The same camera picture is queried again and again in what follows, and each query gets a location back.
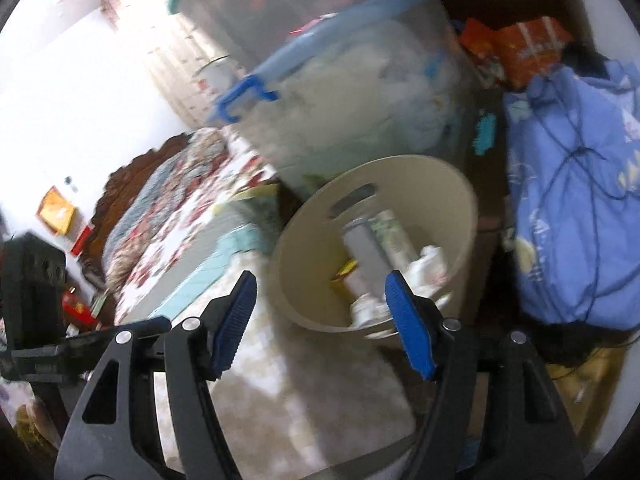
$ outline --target carved headboard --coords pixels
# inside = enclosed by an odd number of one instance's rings
[[[157,151],[149,150],[134,158],[127,166],[111,173],[104,186],[104,194],[95,206],[94,217],[91,218],[94,230],[84,244],[79,258],[82,273],[90,283],[102,288],[102,252],[109,234],[156,168],[183,150],[188,141],[188,134],[171,137]]]

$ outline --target red package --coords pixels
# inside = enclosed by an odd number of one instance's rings
[[[513,89],[525,87],[536,74],[547,74],[558,63],[571,35],[553,18],[501,28],[494,35],[494,48]]]
[[[82,254],[82,250],[84,250],[84,243],[93,230],[92,226],[84,226],[84,229],[82,229],[76,243],[74,243],[74,246],[71,248],[71,254],[73,256],[80,256],[80,254]]]
[[[484,23],[469,18],[458,41],[471,54],[488,85],[505,81],[504,68],[494,47],[495,31]]]
[[[62,309],[68,322],[71,322],[82,332],[97,330],[99,322],[91,315],[91,308],[85,305],[75,295],[75,289],[71,288],[62,293]]]

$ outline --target blue cloth bag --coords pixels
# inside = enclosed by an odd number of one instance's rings
[[[547,324],[640,324],[640,74],[607,73],[504,97],[520,301]]]

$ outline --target bed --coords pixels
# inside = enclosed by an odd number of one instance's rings
[[[187,162],[188,153],[205,152],[202,164]],[[85,275],[113,295],[116,324],[153,316],[176,324],[197,316],[250,270],[258,280],[254,313],[231,370],[210,385],[242,477],[368,478],[379,470],[395,477],[415,418],[393,368],[364,340],[292,325],[267,296],[270,253],[283,218],[297,207],[273,169],[229,129],[174,137],[142,157],[107,183],[81,259]],[[156,200],[169,210],[140,207],[154,186],[164,190]],[[169,188],[179,195],[175,201],[167,198]],[[110,237],[132,209],[136,219],[114,249]],[[152,224],[156,219],[161,225]],[[127,260],[120,273],[114,272],[119,259]],[[156,374],[155,383],[165,460],[180,470],[164,375]]]

